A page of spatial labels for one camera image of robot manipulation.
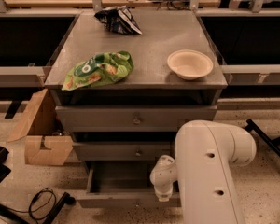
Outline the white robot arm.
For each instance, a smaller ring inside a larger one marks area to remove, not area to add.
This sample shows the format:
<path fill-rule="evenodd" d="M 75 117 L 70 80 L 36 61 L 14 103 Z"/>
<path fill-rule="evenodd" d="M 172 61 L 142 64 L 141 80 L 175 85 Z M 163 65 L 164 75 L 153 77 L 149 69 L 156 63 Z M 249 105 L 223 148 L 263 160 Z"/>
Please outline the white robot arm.
<path fill-rule="evenodd" d="M 194 120 L 179 129 L 175 155 L 160 156 L 150 181 L 161 202 L 170 200 L 178 183 L 184 224 L 245 224 L 230 167 L 248 165 L 255 155 L 246 130 Z"/>

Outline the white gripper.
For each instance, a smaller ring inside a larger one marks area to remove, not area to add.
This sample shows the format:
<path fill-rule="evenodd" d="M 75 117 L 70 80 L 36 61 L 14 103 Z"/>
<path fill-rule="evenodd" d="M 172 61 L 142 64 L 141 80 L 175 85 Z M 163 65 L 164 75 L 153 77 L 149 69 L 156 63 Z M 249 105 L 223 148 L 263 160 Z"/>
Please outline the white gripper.
<path fill-rule="evenodd" d="M 173 184 L 177 180 L 175 159 L 162 155 L 150 173 L 150 182 L 160 202 L 168 202 L 173 195 Z"/>

